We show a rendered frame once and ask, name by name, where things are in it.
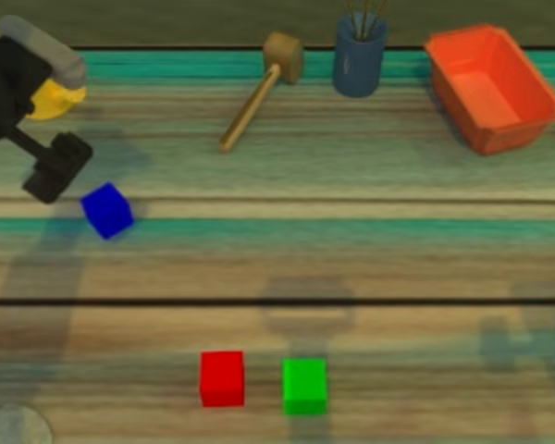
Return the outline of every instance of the cube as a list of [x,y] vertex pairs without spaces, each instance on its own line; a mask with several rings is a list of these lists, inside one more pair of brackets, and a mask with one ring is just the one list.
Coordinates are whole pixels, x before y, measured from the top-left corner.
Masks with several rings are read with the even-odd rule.
[[324,359],[286,359],[282,370],[285,414],[327,412],[327,363]]
[[205,351],[200,357],[200,400],[203,407],[244,405],[242,351]]
[[80,204],[86,218],[104,240],[133,225],[130,203],[111,182],[82,197]]

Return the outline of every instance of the black object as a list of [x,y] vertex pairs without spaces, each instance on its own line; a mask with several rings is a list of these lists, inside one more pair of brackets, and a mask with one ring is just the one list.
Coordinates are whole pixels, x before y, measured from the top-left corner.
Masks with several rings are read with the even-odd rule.
[[0,38],[0,140],[7,138],[35,157],[23,190],[44,204],[57,200],[93,157],[93,148],[75,134],[57,134],[45,148],[18,128],[34,110],[31,98],[52,75],[52,67],[7,37]]

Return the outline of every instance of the gray round object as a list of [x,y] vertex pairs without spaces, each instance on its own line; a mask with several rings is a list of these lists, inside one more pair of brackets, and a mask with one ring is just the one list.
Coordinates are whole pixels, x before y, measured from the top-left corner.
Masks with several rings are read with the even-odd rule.
[[53,444],[47,421],[31,407],[0,404],[0,444]]

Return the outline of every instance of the red cube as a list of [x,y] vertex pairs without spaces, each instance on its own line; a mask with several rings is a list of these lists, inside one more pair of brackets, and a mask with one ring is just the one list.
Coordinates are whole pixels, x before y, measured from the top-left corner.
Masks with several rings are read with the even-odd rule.
[[204,351],[201,354],[200,399],[203,407],[244,405],[242,351]]

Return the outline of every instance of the blue cube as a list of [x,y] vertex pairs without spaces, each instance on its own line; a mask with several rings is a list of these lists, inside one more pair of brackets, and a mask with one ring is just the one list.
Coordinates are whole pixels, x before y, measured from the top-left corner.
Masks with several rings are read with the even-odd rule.
[[130,203],[111,182],[82,197],[80,204],[92,227],[105,240],[133,225]]

